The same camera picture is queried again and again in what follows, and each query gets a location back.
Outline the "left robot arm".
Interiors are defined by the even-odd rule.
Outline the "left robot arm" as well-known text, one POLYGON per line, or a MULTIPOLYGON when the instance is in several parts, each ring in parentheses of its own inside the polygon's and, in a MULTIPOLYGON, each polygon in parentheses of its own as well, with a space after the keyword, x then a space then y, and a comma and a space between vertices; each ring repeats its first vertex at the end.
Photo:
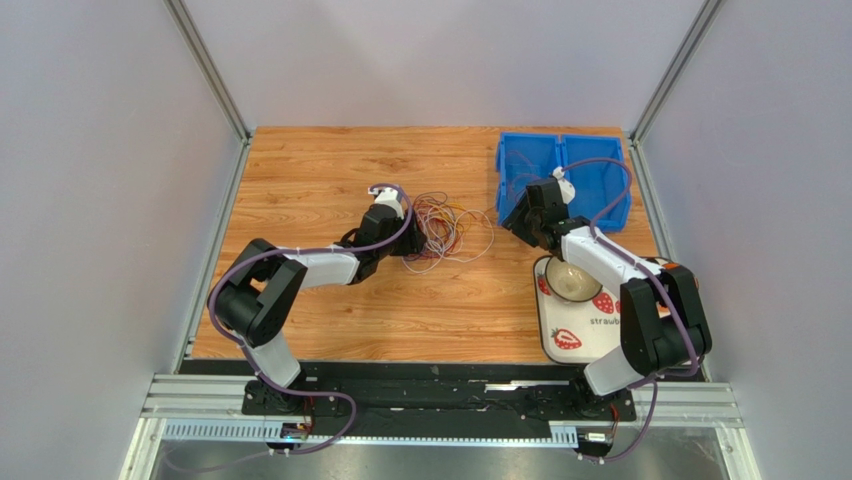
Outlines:
POLYGON ((418 254, 425 242, 413 212, 381 204, 370 206, 358 227, 328 247, 287 249, 254 239, 209 294, 211 322, 238 345, 266 385, 287 393, 301 374, 282 333, 297 295, 361 283, 385 258, 418 254))

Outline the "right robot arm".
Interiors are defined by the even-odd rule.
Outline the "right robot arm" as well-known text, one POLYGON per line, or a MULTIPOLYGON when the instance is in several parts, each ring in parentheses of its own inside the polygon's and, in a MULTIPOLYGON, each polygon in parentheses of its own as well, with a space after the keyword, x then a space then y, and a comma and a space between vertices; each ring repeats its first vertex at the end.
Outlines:
POLYGON ((502 225, 557 263, 581 270, 620 302, 619 344, 585 367, 588 389, 603 397, 681 365, 695 374, 712 337, 694 274, 639 257, 611 241, 594 220, 571 215, 573 193, 564 178, 532 181, 502 225))

